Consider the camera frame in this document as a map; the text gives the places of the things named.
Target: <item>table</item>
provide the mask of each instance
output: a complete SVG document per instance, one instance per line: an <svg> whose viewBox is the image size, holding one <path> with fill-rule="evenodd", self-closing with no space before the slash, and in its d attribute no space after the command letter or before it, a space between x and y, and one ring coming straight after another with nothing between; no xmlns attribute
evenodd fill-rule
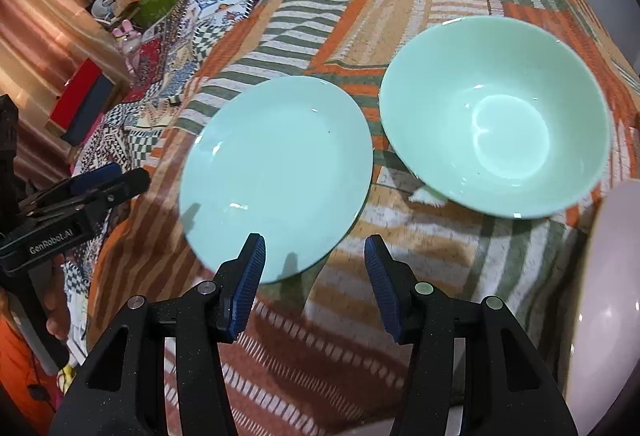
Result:
<svg viewBox="0 0 640 436"><path fill-rule="evenodd" d="M412 203L408 197L421 183L380 124L380 82L399 48L434 23L487 14L534 23L571 46L612 111L606 175L580 203L549 219L505 220L455 203ZM188 81L179 118L147 160L150 190L100 255L90 340L130 295L167 299L209 276L178 220L186 154L225 102L247 86L287 74L320 77L353 97L369 124L374 170L366 205L340 244L306 272L260 287L247 330L236 344L220 348L240 434L332 434L393 414L410 348L395 345L382 327L362 260L372 233L382 234L419 279L449 295L474 301L500 296L553 363L561 292L574 275L598 203L611 187L638 175L640 82L584 0L261 0ZM174 350L169 341L166 392L176 434Z"/></svg>

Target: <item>curtain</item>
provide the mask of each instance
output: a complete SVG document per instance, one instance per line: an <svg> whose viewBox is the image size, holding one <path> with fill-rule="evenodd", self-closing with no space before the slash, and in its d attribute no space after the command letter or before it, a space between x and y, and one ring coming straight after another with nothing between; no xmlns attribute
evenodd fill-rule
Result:
<svg viewBox="0 0 640 436"><path fill-rule="evenodd" d="M89 0L0 0L0 94L20 109L15 172L38 188L68 176L69 145L45 126L66 81L88 57L127 81L113 37L85 7Z"/></svg>

